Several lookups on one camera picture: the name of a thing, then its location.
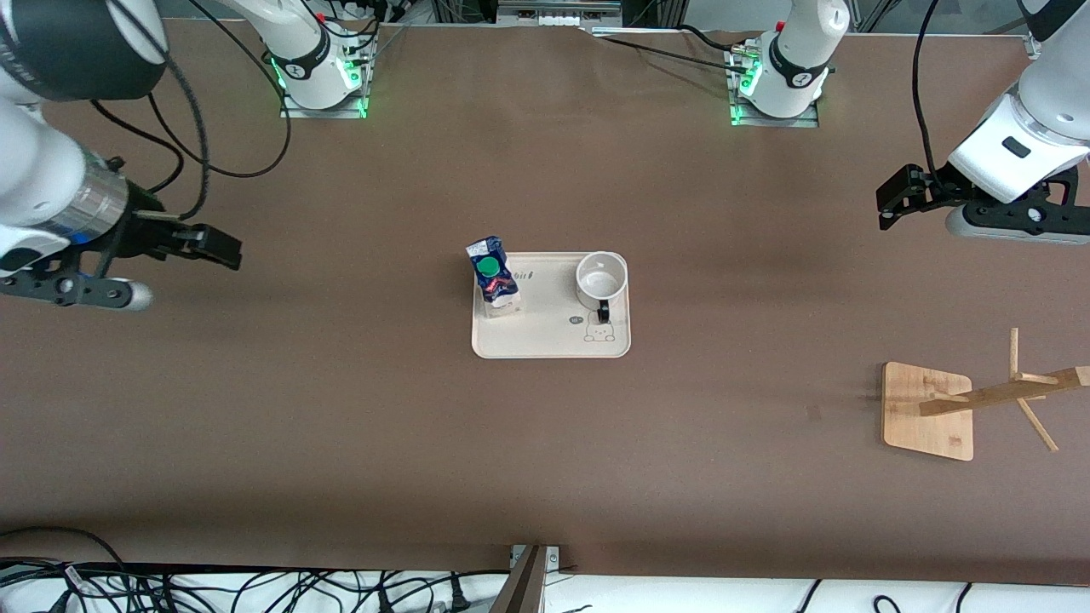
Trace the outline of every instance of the green bottle cap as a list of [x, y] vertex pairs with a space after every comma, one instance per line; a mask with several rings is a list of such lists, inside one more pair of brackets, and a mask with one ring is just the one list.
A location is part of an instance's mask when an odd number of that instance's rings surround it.
[[495, 277], [499, 274], [499, 261], [495, 257], [482, 257], [477, 262], [477, 272], [486, 277]]

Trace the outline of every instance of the wooden base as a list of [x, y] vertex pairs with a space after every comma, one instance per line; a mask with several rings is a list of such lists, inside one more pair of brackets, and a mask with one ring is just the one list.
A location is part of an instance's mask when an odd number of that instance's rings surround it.
[[969, 377], [920, 366], [886, 362], [882, 370], [882, 440], [903, 447], [957, 460], [972, 459], [972, 411], [920, 416], [920, 402], [938, 395], [972, 389]]

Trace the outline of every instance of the white mug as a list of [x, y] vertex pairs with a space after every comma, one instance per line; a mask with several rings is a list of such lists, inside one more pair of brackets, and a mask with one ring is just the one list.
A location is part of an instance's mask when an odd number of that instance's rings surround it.
[[609, 323], [609, 301], [628, 287], [628, 263], [609, 251], [588, 253], [576, 266], [579, 300], [598, 312], [598, 323]]

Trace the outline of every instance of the tray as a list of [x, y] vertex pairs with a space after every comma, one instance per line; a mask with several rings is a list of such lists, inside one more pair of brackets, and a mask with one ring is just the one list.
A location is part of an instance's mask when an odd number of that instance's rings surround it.
[[590, 252], [508, 253], [519, 284], [522, 311], [485, 314], [473, 283], [473, 351], [487, 359], [620, 358], [632, 346], [628, 287], [609, 306], [609, 324], [579, 301], [576, 266]]

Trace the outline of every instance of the brown table surface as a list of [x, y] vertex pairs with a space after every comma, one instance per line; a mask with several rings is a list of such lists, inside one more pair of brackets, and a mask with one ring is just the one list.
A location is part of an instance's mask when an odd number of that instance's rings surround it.
[[[214, 161], [259, 168], [282, 124], [254, 67], [169, 29]], [[276, 172], [214, 177], [202, 219], [244, 239], [241, 272], [124, 262], [143, 314], [2, 301], [0, 524], [142, 562], [482, 568], [541, 541], [595, 574], [1090, 580], [1086, 395], [1036, 404], [1057, 454], [1015, 406], [979, 412], [971, 462], [881, 441], [887, 360], [997, 383], [1021, 326], [1026, 370], [1090, 363], [1090, 251], [956, 239], [943, 213], [877, 230], [874, 189], [923, 159], [912, 44], [849, 36], [821, 129], [771, 130], [729, 124], [722, 72], [576, 29], [411, 28], [367, 120], [296, 121]], [[1026, 61], [928, 40], [940, 161]], [[47, 115], [137, 182], [171, 167], [88, 105]], [[489, 233], [623, 254], [631, 351], [477, 358], [462, 249]]]

